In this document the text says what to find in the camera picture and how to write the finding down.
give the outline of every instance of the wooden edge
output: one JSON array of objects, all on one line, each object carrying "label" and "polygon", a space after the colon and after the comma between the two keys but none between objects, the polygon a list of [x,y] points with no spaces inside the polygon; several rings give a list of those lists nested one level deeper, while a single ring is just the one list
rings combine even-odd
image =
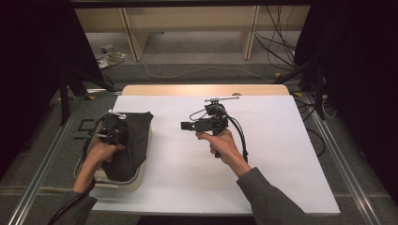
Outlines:
[{"label": "wooden edge", "polygon": [[122,96],[288,96],[283,84],[132,84]]}]

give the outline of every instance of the table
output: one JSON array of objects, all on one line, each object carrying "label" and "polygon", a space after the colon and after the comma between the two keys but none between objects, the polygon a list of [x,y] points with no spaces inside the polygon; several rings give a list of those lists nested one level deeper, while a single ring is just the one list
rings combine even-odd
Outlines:
[{"label": "table", "polygon": [[[198,141],[193,132],[179,127],[179,122],[189,121],[191,113],[203,109],[205,98],[221,97],[222,93],[243,95],[222,104],[242,125],[249,163],[305,213],[339,214],[287,89],[283,85],[228,84],[127,86],[114,110],[151,111],[155,116],[143,183],[133,192],[96,187],[91,192],[99,199],[94,210],[140,215],[249,216],[251,207],[232,171],[209,154],[208,142]],[[240,146],[235,129],[230,130]]]}]

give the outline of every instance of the black fabric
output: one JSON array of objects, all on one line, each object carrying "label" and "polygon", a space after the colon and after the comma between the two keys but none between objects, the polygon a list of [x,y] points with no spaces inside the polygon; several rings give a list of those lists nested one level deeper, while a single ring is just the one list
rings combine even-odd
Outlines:
[{"label": "black fabric", "polygon": [[128,181],[146,160],[149,129],[153,115],[146,113],[126,113],[129,130],[127,149],[118,151],[114,160],[104,163],[102,169],[111,180]]}]

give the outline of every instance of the floor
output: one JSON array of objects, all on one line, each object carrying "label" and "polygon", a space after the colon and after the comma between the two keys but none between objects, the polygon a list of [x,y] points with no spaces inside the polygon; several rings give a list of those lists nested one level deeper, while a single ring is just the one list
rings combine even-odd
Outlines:
[{"label": "floor", "polygon": [[[272,32],[264,32],[261,35],[271,37]],[[298,36],[299,32],[289,32],[287,39],[295,45]],[[284,75],[288,72],[273,67],[271,63],[286,68],[275,57],[268,58],[267,52],[257,41],[253,44],[251,59],[243,60],[238,35],[234,32],[154,34],[146,44],[142,59],[146,67],[142,62],[132,61],[130,48],[123,34],[87,34],[87,37],[98,58],[102,57],[100,46],[105,44],[113,44],[118,52],[127,55],[123,63],[102,71],[120,87],[132,82],[270,83],[276,79],[275,73]],[[278,45],[273,44],[271,49],[281,58],[288,60],[283,48],[278,48]],[[289,81],[286,85],[289,91],[298,91],[298,80],[299,78]],[[86,86],[98,88],[91,83],[87,83]],[[95,99],[81,102],[69,129],[64,130],[66,137],[60,140],[60,151],[49,165],[47,174],[38,187],[38,195],[36,198],[33,197],[31,204],[26,206],[26,214],[21,216],[23,224],[45,224],[61,205],[65,191],[73,185],[74,167],[81,154],[80,149],[76,150],[76,148],[83,146],[80,138],[86,133],[79,130],[81,121],[97,118],[102,112],[113,107],[116,98],[116,95],[103,93],[90,96],[94,96]],[[306,93],[304,97],[296,97],[296,99],[308,102],[312,100],[312,96],[311,93]],[[77,102],[77,99],[70,101],[73,104]],[[29,141],[30,149],[18,155],[8,173],[0,181],[0,202],[2,203],[0,204],[0,224],[8,224],[11,216],[14,215],[13,212],[18,212],[23,207],[20,205],[22,196],[29,189],[32,180],[35,180],[38,169],[42,168],[40,166],[42,160],[49,156],[48,153],[51,152],[49,150],[53,150],[53,140],[57,137],[57,132],[62,129],[59,126],[61,108],[58,94],[55,94],[51,106],[52,109],[41,118],[41,125]],[[326,143],[325,153],[318,159],[342,214],[335,217],[311,217],[312,222],[314,224],[356,225],[397,224],[397,205],[378,181],[366,158],[359,154],[360,149],[356,146],[338,113],[334,118],[318,122],[316,114],[310,113],[311,108],[301,107],[300,110],[303,110],[303,119],[308,116],[304,121],[307,128],[321,133],[322,128],[326,126],[337,144],[336,147],[333,143]],[[332,102],[326,110],[330,115],[334,113]],[[84,126],[84,128],[90,128],[90,124]],[[312,132],[309,132],[309,136],[315,151],[322,151],[323,143],[320,139]],[[354,188],[346,180],[346,168],[344,171],[344,168],[339,166],[339,153],[346,161],[348,171],[354,176],[357,183]],[[358,193],[363,194],[370,208],[360,207]],[[370,215],[371,219],[367,217],[369,209],[374,210]],[[93,212],[87,224],[136,224],[139,219],[139,215]],[[194,223],[186,219],[183,223],[197,224],[197,220]]]}]

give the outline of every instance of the white surface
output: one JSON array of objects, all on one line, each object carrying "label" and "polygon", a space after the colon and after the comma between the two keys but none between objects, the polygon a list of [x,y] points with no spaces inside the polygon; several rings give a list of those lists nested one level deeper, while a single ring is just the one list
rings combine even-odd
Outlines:
[{"label": "white surface", "polygon": [[[251,214],[251,207],[228,166],[209,153],[208,142],[180,122],[204,109],[209,97],[118,97],[114,110],[151,112],[152,143],[142,185],[135,191],[96,188],[94,210],[139,214]],[[290,96],[241,97],[222,102],[241,124],[249,163],[307,214],[340,210]],[[232,124],[239,150],[240,138]]]}]

